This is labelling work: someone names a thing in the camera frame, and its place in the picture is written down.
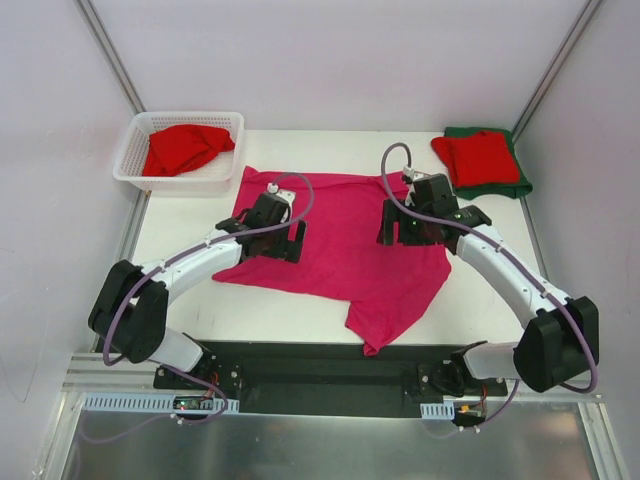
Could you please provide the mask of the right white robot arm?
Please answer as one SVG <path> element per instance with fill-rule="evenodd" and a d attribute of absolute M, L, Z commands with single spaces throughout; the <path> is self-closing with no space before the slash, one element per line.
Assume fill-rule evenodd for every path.
<path fill-rule="evenodd" d="M 523 382 L 543 393 L 556 386 L 570 389 L 583 373 L 597 384 L 599 312 L 588 297 L 577 299 L 529 268 L 506 244 L 491 219 L 478 207 L 462 207 L 443 174 L 407 167 L 405 199 L 383 203 L 378 241 L 382 245 L 441 245 L 478 272 L 520 322 L 514 343 L 478 341 L 451 354 L 429 377 L 432 387 L 460 397 L 481 388 L 486 379 Z"/>

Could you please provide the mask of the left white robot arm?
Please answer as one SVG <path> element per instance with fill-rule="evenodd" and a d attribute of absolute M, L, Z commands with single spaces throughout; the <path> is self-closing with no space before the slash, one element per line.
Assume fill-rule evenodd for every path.
<path fill-rule="evenodd" d="M 132 363 L 153 361 L 177 369 L 192 389 L 205 386 L 212 366 L 203 346 L 167 326 L 173 301 L 213 275 L 263 256 L 300 260 L 306 223 L 293 216 L 296 194 L 263 192 L 243 213 L 217 223 L 186 250 L 145 265 L 114 264 L 88 318 L 89 328 Z"/>

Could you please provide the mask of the pink t shirt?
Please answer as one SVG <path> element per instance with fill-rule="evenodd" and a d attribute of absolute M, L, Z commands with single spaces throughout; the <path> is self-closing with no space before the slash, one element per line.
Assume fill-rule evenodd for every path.
<path fill-rule="evenodd" d="M 345 325 L 363 340 L 367 356 L 378 354 L 426 313 L 452 270 L 444 247 L 377 242 L 384 187 L 400 197 L 407 193 L 400 174 L 297 178 L 248 167 L 233 212 L 251 207 L 270 183 L 295 192 L 296 211 L 310 210 L 299 262 L 259 256 L 213 280 L 346 301 Z"/>

